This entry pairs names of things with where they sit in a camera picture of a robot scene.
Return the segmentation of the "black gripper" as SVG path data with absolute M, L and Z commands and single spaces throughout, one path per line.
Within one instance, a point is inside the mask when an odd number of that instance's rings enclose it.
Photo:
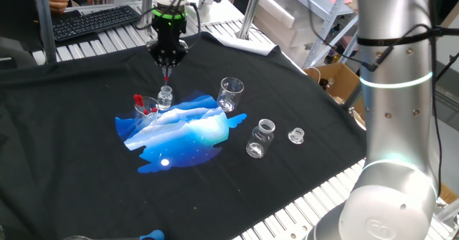
M 178 66 L 188 53 L 187 45 L 180 42 L 180 35 L 186 32 L 186 19 L 155 17 L 152 27 L 157 33 L 157 38 L 153 43 L 146 45 L 147 51 L 161 68 L 163 76 L 170 77 L 172 69 Z

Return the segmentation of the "bare person hand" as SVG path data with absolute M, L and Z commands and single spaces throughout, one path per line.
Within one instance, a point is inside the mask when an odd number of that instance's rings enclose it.
M 70 0 L 48 0 L 48 2 L 51 14 L 60 15 L 65 12 L 66 8 L 69 6 Z

